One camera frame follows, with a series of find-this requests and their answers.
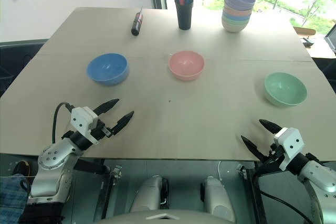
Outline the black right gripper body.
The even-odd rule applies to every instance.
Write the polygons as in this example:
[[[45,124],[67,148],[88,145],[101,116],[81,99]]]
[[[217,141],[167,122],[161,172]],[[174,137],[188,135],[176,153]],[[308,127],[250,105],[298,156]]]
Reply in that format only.
[[[268,156],[264,155],[263,153],[260,154],[263,165],[269,165],[280,159],[285,153],[284,148],[281,145],[276,143],[272,143],[270,146],[270,150]]]

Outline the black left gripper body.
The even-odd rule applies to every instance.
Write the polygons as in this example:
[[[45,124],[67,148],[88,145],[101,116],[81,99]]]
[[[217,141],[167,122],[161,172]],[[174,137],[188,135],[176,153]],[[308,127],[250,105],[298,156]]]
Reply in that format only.
[[[96,127],[91,130],[90,135],[99,141],[104,137],[110,138],[112,136],[112,132],[102,121],[98,121]]]

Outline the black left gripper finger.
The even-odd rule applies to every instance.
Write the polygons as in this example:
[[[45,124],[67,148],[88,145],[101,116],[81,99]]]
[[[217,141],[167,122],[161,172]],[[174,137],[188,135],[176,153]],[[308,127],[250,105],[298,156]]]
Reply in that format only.
[[[105,103],[102,103],[101,105],[99,105],[98,107],[96,107],[93,112],[99,116],[103,113],[108,112],[110,109],[112,109],[117,103],[119,102],[119,99],[112,99],[109,100]]]
[[[134,111],[129,112],[128,114],[124,115],[117,124],[110,130],[112,135],[118,134],[132,119],[134,115]]]

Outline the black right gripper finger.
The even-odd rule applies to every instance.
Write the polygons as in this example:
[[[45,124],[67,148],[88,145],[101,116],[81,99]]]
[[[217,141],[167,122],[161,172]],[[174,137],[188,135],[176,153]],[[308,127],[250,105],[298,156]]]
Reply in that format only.
[[[270,122],[268,120],[265,119],[259,119],[259,123],[270,133],[272,134],[277,134],[278,132],[280,132],[282,130],[282,127],[277,125],[274,122]]]
[[[240,136],[242,141],[244,142],[244,144],[246,145],[246,147],[248,148],[248,150],[256,157],[258,158],[260,161],[265,161],[266,157],[265,155],[263,155],[258,149],[257,146],[250,141],[248,138],[244,137],[244,136]]]

